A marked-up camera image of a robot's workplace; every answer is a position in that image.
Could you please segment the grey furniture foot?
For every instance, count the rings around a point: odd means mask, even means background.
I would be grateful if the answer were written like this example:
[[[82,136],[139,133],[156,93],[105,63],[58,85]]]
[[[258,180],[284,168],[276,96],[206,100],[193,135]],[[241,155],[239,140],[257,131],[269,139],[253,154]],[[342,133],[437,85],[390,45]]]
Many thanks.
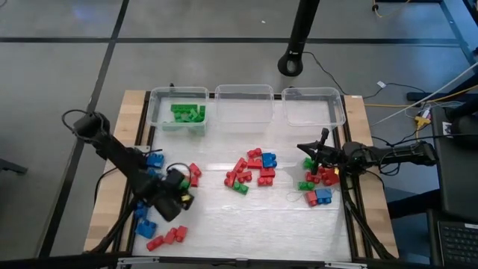
[[[23,175],[27,173],[28,169],[26,167],[0,158],[0,171],[11,171]]]

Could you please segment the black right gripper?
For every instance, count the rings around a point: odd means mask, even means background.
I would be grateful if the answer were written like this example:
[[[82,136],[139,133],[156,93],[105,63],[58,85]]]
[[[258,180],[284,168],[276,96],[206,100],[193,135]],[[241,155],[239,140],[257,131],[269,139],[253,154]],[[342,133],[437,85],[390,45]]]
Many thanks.
[[[354,143],[345,143],[341,149],[325,146],[325,142],[329,136],[329,130],[322,128],[319,140],[311,143],[299,143],[297,148],[306,154],[314,154],[311,157],[313,164],[311,166],[311,174],[317,175],[319,166],[333,168],[337,167],[346,173],[354,171],[352,151],[355,149]]]

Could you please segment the dark metal beam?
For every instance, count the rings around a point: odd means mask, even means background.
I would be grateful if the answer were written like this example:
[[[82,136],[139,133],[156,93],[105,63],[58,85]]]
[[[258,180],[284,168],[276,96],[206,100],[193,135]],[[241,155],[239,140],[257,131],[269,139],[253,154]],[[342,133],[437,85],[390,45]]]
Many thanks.
[[[441,9],[470,65],[478,61],[478,11],[475,0],[442,0]]]

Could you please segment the clear plastic bin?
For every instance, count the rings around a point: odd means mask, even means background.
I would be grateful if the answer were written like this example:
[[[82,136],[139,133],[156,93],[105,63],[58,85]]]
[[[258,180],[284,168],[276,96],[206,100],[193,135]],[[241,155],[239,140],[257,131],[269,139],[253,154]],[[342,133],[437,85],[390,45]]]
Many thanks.
[[[214,97],[217,123],[223,132],[264,132],[273,121],[274,92],[268,84],[221,84]]]
[[[282,106],[290,126],[334,129],[346,121],[341,94],[333,87],[288,87]]]
[[[150,93],[149,106],[146,121],[163,132],[190,132],[193,135],[204,136],[208,122],[209,91],[205,87],[177,87],[171,84],[169,87],[156,87]],[[186,123],[176,123],[174,113],[170,110],[171,105],[189,105],[190,108],[199,106],[206,107],[205,120],[191,122],[188,118]]]

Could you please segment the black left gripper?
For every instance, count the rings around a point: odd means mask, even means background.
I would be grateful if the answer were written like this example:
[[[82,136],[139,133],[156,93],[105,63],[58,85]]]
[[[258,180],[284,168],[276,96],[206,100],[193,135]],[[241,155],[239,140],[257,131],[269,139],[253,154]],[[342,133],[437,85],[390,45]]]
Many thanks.
[[[193,204],[194,195],[179,186],[190,176],[175,168],[169,169],[166,176],[152,177],[147,186],[147,204],[154,207],[165,221],[174,220],[182,211]]]

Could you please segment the black monitor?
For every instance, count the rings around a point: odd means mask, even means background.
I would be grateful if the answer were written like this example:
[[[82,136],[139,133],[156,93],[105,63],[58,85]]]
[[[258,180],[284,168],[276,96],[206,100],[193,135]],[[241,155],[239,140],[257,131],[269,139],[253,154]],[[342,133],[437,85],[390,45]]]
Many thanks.
[[[441,208],[447,214],[478,223],[478,150],[466,149],[444,136],[445,109],[432,109],[432,133],[438,155]]]

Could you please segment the large red building block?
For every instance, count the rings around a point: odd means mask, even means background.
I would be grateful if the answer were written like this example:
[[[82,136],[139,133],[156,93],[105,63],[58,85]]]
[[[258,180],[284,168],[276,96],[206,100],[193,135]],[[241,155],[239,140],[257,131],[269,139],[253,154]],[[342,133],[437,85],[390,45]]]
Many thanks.
[[[319,173],[321,176],[321,182],[325,186],[332,186],[340,181],[338,168],[319,167]]]

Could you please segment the black laptop keyboard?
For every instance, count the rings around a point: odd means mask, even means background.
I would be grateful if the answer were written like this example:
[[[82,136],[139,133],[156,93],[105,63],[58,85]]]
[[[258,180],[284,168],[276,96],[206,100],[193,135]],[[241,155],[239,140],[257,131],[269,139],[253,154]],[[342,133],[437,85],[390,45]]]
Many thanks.
[[[443,269],[478,269],[478,223],[428,210],[430,263]]]

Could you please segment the white translucent table mat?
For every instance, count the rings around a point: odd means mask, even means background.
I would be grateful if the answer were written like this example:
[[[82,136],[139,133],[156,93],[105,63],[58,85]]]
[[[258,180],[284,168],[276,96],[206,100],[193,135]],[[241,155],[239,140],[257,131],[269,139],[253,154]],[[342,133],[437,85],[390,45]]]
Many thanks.
[[[290,126],[282,103],[275,102],[274,108],[267,125],[234,125],[220,122],[210,103],[204,135],[186,129],[155,131],[152,145],[162,150],[167,164],[179,170],[196,164],[202,175],[192,189],[193,205],[173,221],[149,211],[158,235],[173,227],[187,228],[183,242],[164,244],[152,255],[312,262],[351,259],[340,191],[332,192],[330,204],[311,207],[297,188],[305,177],[305,154],[299,145],[318,140],[320,128]],[[272,185],[249,182],[246,194],[226,187],[226,174],[255,148],[277,157]]]

